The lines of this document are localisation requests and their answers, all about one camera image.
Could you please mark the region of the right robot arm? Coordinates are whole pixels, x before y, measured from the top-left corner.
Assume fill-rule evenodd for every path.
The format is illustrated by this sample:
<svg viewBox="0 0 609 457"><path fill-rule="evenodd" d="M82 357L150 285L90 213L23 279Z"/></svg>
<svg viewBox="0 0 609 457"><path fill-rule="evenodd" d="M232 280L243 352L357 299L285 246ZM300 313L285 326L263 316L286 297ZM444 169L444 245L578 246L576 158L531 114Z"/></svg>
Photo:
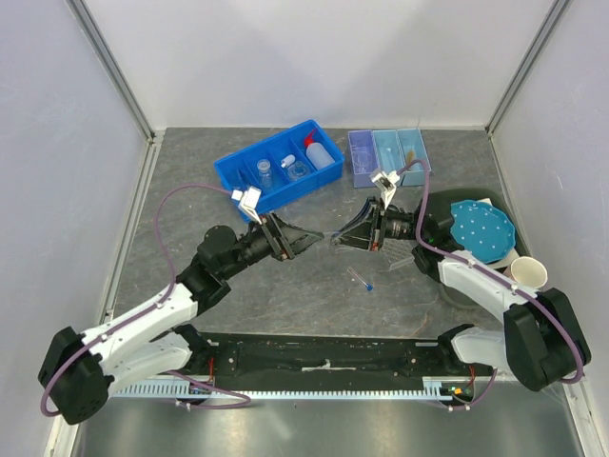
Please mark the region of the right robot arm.
<svg viewBox="0 0 609 457"><path fill-rule="evenodd" d="M591 352L566 294L528 287L491 266L517 244L516 229L501 209L433 193L407 212L369 197L331 241L378 251L388 239L415 242L421 273L463 294L502 326L462 325L441 335L435 359L442 372L458 374L468 365L499 368L532 391L582 378Z"/></svg>

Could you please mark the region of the clear glass jar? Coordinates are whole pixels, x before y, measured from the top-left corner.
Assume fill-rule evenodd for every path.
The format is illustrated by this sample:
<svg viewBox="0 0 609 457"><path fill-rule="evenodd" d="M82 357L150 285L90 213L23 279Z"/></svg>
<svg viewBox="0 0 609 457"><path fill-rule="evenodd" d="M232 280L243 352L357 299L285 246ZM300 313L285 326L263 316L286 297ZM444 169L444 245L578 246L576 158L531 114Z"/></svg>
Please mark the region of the clear glass jar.
<svg viewBox="0 0 609 457"><path fill-rule="evenodd" d="M256 164L259 183L264 192L272 192L274 188L274 177L271 163L268 159L261 159Z"/></svg>

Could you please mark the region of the small glass beaker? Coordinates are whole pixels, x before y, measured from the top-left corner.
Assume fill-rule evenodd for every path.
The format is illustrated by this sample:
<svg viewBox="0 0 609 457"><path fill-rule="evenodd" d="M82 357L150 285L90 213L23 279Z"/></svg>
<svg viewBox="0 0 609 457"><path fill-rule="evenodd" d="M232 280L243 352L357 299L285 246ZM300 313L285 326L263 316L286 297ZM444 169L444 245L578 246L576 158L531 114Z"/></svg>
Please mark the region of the small glass beaker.
<svg viewBox="0 0 609 457"><path fill-rule="evenodd" d="M375 156L370 148L354 148L351 156L356 174L370 174L376 168Z"/></svg>

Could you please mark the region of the blue safety goggles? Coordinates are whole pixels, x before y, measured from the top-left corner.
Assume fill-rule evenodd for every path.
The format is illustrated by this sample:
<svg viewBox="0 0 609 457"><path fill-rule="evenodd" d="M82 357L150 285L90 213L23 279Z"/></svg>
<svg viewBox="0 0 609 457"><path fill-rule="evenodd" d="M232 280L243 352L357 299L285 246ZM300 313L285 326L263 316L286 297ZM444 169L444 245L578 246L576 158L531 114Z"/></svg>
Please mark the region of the blue safety goggles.
<svg viewBox="0 0 609 457"><path fill-rule="evenodd" d="M246 176L246 174L240 169L237 170L237 184L235 185L235 189L246 190L248 187L256 187Z"/></svg>

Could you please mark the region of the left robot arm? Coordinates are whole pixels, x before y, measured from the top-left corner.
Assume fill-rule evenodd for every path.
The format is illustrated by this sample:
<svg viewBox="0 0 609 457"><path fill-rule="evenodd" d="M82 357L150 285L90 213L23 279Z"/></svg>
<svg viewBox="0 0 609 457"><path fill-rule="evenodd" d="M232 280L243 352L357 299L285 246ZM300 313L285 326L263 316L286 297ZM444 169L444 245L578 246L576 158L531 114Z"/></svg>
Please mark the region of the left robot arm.
<svg viewBox="0 0 609 457"><path fill-rule="evenodd" d="M218 305L230 292L229 279L246 268L266 257L292 260L323 238L274 213L242 235L226 225L210 228L190 264L160 292L97 327L66 327L53 336L38 373L42 414L80 424L134 383L181 369L201 373L209 344L190 320Z"/></svg>

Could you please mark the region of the red cap wash bottle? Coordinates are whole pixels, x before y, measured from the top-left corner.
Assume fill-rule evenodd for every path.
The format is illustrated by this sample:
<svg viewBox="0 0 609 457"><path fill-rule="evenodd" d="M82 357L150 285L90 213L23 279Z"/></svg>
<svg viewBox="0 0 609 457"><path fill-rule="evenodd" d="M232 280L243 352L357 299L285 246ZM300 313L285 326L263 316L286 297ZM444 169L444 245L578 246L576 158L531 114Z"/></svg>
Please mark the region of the red cap wash bottle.
<svg viewBox="0 0 609 457"><path fill-rule="evenodd" d="M314 140L313 129L304 139L305 155L315 169L324 169L334 163L334 159L326 148Z"/></svg>

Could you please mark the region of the glass flask white stopper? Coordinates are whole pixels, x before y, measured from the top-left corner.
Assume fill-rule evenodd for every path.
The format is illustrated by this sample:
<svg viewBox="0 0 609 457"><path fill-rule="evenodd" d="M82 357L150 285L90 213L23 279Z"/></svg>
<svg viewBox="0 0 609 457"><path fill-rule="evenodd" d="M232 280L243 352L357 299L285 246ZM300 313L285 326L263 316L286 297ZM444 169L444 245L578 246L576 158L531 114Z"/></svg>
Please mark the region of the glass flask white stopper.
<svg viewBox="0 0 609 457"><path fill-rule="evenodd" d="M311 173L310 167L305 162L298 160L294 154L282 158L280 166L291 182L298 181Z"/></svg>

